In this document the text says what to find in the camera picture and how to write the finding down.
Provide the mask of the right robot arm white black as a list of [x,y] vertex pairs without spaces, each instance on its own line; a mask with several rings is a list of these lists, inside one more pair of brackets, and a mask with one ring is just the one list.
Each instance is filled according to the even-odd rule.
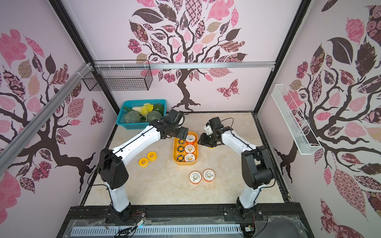
[[240,156],[242,178],[246,185],[237,198],[236,207],[241,214],[255,209],[261,192],[272,187],[271,181],[275,182],[269,150],[244,140],[231,127],[225,127],[219,117],[210,119],[204,130],[198,145],[208,148],[226,145]]

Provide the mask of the orange white tape roll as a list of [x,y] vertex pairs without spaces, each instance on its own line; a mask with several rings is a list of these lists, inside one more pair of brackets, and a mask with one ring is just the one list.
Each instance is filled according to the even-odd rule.
[[212,182],[212,181],[214,181],[214,179],[215,179],[215,172],[212,169],[206,169],[203,172],[203,179],[206,182]]
[[185,161],[186,162],[195,162],[196,161],[196,157],[194,154],[192,153],[188,153],[186,156],[185,156]]
[[186,137],[186,144],[187,145],[195,145],[196,144],[196,139],[197,139],[197,136],[195,136],[193,134],[189,134]]
[[193,154],[195,152],[195,147],[193,145],[189,144],[185,147],[185,152],[187,154]]
[[189,176],[190,182],[192,184],[199,184],[201,182],[201,174],[198,171],[193,171]]

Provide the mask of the black yellow tape roll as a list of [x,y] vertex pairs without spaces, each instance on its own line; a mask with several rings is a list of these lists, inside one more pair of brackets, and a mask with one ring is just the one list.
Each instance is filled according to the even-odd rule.
[[183,155],[178,155],[177,158],[176,158],[176,161],[177,162],[183,162],[185,159],[185,157]]
[[182,139],[180,139],[180,140],[178,140],[178,144],[179,144],[179,145],[184,145],[184,144],[186,144],[186,141],[185,141],[185,140],[182,140]]
[[179,153],[183,153],[184,152],[184,150],[185,150],[185,147],[184,146],[178,146],[177,147],[177,151],[179,152]]

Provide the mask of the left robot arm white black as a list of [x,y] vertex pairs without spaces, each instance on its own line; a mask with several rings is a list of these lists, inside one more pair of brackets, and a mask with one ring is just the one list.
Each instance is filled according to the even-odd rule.
[[98,174],[108,188],[112,209],[120,221],[127,222],[132,217],[131,203],[124,188],[129,178],[126,166],[141,151],[161,139],[175,137],[185,140],[189,129],[183,127],[184,121],[184,113],[172,109],[168,115],[151,121],[124,144],[101,150]]

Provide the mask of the yellow plastic storage box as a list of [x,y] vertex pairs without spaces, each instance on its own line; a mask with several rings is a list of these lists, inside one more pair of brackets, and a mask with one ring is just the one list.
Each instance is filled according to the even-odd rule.
[[195,165],[198,160],[198,135],[189,131],[185,139],[174,138],[173,161],[180,166]]

